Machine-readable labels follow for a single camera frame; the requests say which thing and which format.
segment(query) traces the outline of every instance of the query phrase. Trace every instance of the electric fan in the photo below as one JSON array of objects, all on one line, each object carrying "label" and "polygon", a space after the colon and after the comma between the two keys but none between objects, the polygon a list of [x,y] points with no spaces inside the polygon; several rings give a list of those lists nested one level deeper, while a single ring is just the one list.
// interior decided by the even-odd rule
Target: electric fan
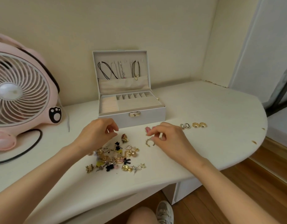
[{"label": "electric fan", "polygon": [[60,122],[59,86],[44,64],[39,53],[0,34],[0,150],[41,123]]}]

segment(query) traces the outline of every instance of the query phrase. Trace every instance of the forearm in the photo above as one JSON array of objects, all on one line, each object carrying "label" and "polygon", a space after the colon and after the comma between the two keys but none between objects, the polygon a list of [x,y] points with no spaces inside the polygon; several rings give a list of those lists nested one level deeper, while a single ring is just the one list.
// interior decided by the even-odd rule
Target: forearm
[{"label": "forearm", "polygon": [[78,159],[78,154],[75,154],[71,147],[63,148],[0,192],[0,224],[23,223]]},{"label": "forearm", "polygon": [[217,170],[208,160],[189,170],[201,181],[221,211],[232,224],[276,224],[248,195]]}]

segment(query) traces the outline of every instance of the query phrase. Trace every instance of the white sneaker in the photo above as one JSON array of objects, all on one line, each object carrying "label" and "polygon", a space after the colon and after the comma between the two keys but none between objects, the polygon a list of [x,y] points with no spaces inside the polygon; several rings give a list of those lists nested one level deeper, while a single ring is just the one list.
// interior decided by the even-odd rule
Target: white sneaker
[{"label": "white sneaker", "polygon": [[167,201],[163,200],[158,204],[156,217],[160,224],[174,224],[174,211]]}]

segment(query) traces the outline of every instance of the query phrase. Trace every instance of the open jewelry box lid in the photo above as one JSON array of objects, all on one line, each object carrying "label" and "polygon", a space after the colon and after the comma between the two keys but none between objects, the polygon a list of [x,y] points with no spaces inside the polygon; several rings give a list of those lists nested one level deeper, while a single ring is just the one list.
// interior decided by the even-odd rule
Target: open jewelry box lid
[{"label": "open jewelry box lid", "polygon": [[[145,50],[113,50],[93,51],[93,59],[98,85],[99,98],[101,95],[111,95],[129,90],[150,90],[150,72],[148,54]],[[132,74],[132,63],[134,65],[134,77]]]}]

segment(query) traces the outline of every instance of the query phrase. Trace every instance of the gold lock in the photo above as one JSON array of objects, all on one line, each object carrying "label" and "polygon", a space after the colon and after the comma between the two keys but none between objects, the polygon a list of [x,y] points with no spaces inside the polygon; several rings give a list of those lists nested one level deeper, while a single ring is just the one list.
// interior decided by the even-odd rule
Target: gold lock
[{"label": "gold lock", "polygon": [[130,112],[129,113],[129,116],[130,117],[138,117],[138,116],[140,116],[141,115],[141,112],[139,112],[139,111],[137,111],[137,112]]}]

